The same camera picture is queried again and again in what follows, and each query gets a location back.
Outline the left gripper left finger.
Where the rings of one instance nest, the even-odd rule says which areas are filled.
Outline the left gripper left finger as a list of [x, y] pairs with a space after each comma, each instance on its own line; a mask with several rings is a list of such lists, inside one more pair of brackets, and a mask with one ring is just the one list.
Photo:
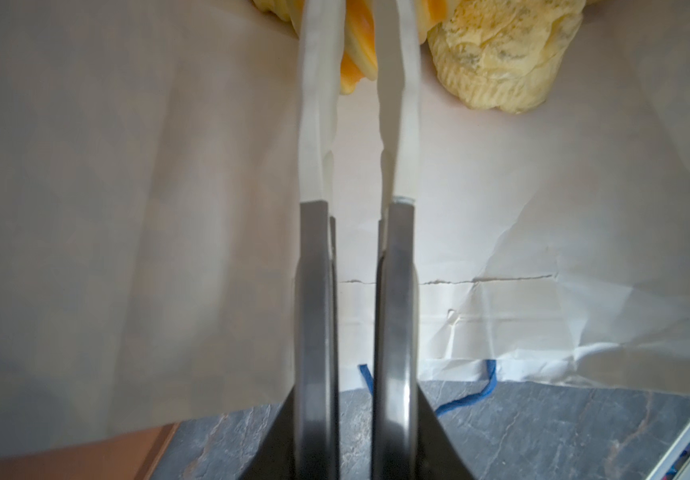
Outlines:
[[294, 466], [294, 390], [291, 390], [241, 480], [290, 480]]

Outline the metal tongs with white tips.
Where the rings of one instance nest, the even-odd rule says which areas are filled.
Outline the metal tongs with white tips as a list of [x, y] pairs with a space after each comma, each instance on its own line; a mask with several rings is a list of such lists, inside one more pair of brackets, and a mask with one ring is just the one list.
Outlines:
[[419, 468], [419, 286], [414, 266], [421, 55], [412, 1], [371, 1], [367, 61], [377, 79], [341, 94], [354, 13], [308, 1], [300, 22], [297, 162], [295, 474], [339, 473], [338, 394], [355, 383], [340, 361], [369, 360], [371, 475], [414, 479]]

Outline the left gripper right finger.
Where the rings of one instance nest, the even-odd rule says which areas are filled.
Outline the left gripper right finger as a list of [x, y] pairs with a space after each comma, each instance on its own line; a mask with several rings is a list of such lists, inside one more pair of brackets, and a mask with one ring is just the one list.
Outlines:
[[475, 479], [452, 445], [421, 388], [418, 388], [417, 478]]

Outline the blue checkered paper bag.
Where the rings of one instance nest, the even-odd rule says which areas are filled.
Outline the blue checkered paper bag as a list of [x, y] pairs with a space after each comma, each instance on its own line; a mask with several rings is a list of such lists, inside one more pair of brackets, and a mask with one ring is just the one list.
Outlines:
[[[298, 42], [247, 1], [0, 1], [0, 458], [294, 378]], [[602, 1], [547, 100], [422, 58], [419, 375], [690, 395], [690, 1]]]

